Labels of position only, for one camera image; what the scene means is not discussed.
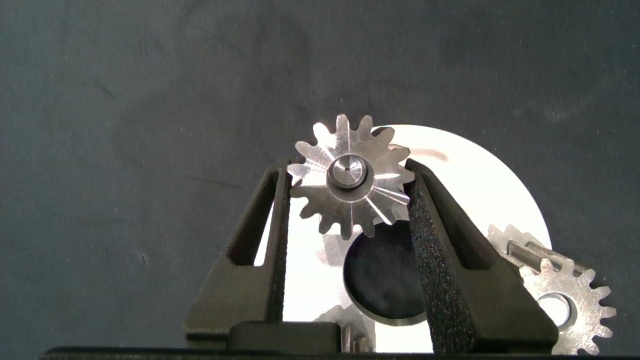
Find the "spur gear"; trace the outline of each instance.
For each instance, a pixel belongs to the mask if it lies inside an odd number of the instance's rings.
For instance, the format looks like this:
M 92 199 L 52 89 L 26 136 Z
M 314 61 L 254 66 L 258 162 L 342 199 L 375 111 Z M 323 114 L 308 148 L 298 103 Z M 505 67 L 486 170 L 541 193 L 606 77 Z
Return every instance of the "spur gear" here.
M 390 149 L 395 131 L 384 128 L 373 135 L 372 126 L 371 117 L 365 116 L 358 128 L 351 130 L 347 117 L 338 115 L 335 133 L 316 123 L 313 131 L 318 144 L 296 143 L 306 161 L 287 167 L 294 184 L 302 179 L 291 189 L 291 196 L 309 200 L 300 217 L 320 214 L 322 234 L 339 223 L 343 239 L 352 236 L 355 225 L 371 237 L 375 224 L 391 225 L 408 218 L 409 197 L 404 194 L 403 184 L 412 181 L 414 175 L 399 163 L 410 150 L 399 146 Z
M 615 316 L 616 309 L 600 305 L 611 289 L 591 288 L 595 271 L 545 248 L 531 234 L 511 225 L 504 233 L 491 226 L 488 238 L 500 255 L 519 267 L 525 288 L 558 326 L 552 354 L 577 355 L 582 349 L 597 355 L 600 350 L 593 337 L 613 335 L 600 320 Z
M 520 275 L 524 286 L 538 302 L 556 299 L 568 306 L 568 319 L 558 327 L 558 342 L 551 353 L 577 355 L 578 350 L 583 349 L 591 355 L 598 355 L 600 350 L 593 337 L 610 338 L 613 335 L 611 329 L 600 324 L 600 320 L 615 316 L 616 309 L 599 303 L 611 293 L 611 289 L 608 286 L 596 289 L 589 286 L 596 275 L 592 269 L 579 276 L 574 271 L 572 260 L 564 262 L 556 272 L 551 260 L 544 258 L 540 262 L 540 272 L 523 266 Z

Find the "circular hole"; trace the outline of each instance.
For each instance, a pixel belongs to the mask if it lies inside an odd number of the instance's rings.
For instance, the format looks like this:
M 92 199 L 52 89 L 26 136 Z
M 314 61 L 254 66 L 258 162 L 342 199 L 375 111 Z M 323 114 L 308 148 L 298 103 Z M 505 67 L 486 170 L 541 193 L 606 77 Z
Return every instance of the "circular hole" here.
M 538 299 L 538 304 L 559 329 L 570 325 L 572 306 L 564 295 L 558 293 L 544 295 Z
M 360 235 L 347 252 L 344 283 L 354 304 L 388 325 L 426 319 L 409 223 L 377 225 L 375 236 Z
M 369 194 L 369 192 L 371 192 L 371 187 L 373 186 L 375 175 L 373 172 L 373 168 L 371 167 L 371 164 L 369 164 L 369 162 L 367 162 L 367 160 L 365 160 L 364 158 L 358 157 L 358 161 L 363 164 L 363 172 L 361 173 L 361 175 L 363 176 L 358 178 L 358 181 L 355 183 L 357 184 L 357 186 L 353 188 L 345 188 L 336 185 L 336 181 L 334 181 L 333 179 L 333 165 L 332 168 L 327 171 L 327 187 L 329 188 L 333 196 L 342 201 L 358 201 Z
M 360 156 L 344 155 L 329 166 L 327 174 L 338 188 L 354 189 L 360 186 L 367 177 L 367 165 Z

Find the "dark gray background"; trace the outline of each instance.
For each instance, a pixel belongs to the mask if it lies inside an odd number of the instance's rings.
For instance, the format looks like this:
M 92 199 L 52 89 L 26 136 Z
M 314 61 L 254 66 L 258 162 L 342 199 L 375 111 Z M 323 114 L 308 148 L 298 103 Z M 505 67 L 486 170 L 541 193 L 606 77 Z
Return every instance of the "dark gray background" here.
M 639 65 L 634 1 L 2 1 L 0 357 L 184 346 L 260 174 L 339 112 L 500 157 L 638 354 Z

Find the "gear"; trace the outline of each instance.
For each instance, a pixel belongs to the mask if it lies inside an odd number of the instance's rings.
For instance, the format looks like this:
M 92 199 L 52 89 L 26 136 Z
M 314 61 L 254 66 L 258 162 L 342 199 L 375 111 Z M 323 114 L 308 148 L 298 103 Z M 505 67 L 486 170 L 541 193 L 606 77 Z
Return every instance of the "gear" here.
M 597 355 L 600 350 L 592 339 L 613 335 L 600 320 L 615 316 L 616 309 L 600 305 L 611 289 L 591 288 L 595 271 L 547 249 L 533 235 L 523 234 L 513 225 L 504 233 L 489 226 L 488 239 L 500 255 L 520 268 L 525 288 L 558 326 L 558 342 L 552 353 L 576 355 L 583 349 Z
M 372 126 L 371 117 L 365 116 L 358 128 L 351 130 L 347 117 L 338 115 L 334 134 L 317 123 L 313 126 L 317 145 L 296 143 L 306 161 L 287 167 L 294 184 L 302 179 L 291 189 L 291 196 L 308 198 L 300 216 L 320 214 L 322 234 L 339 223 L 343 239 L 351 238 L 355 225 L 371 237 L 375 224 L 391 225 L 408 218 L 409 197 L 404 194 L 403 184 L 412 181 L 414 175 L 399 163 L 410 150 L 399 146 L 390 150 L 395 131 L 384 128 L 373 135 Z
M 589 286 L 596 275 L 592 269 L 579 276 L 574 271 L 572 260 L 564 262 L 556 272 L 551 260 L 544 258 L 540 262 L 539 273 L 523 266 L 520 275 L 524 286 L 538 302 L 555 298 L 568 305 L 570 315 L 565 324 L 558 327 L 558 342 L 552 354 L 577 355 L 578 350 L 583 349 L 591 355 L 598 355 L 600 350 L 593 337 L 610 338 L 613 335 L 611 329 L 600 324 L 600 320 L 615 316 L 616 309 L 599 303 L 611 293 L 611 289 L 608 286 L 597 289 Z

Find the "gear holder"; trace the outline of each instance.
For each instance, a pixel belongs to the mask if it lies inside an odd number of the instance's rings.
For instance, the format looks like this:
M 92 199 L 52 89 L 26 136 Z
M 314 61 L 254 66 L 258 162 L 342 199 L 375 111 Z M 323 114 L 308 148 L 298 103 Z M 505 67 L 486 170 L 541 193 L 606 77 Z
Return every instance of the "gear holder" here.
M 265 172 L 238 231 L 203 284 L 185 322 L 192 347 L 226 348 L 237 324 L 282 321 L 289 163 L 280 161 Z M 411 159 L 406 168 L 416 175 L 405 189 L 411 198 L 410 227 L 434 351 L 550 353 L 557 328 L 523 287 L 517 272 L 496 253 L 433 172 Z M 265 263 L 253 267 L 262 233 L 256 224 L 265 223 L 271 200 Z M 266 335 L 275 328 L 261 329 Z M 326 337 L 333 336 L 327 330 Z M 266 346 L 263 350 L 292 350 Z

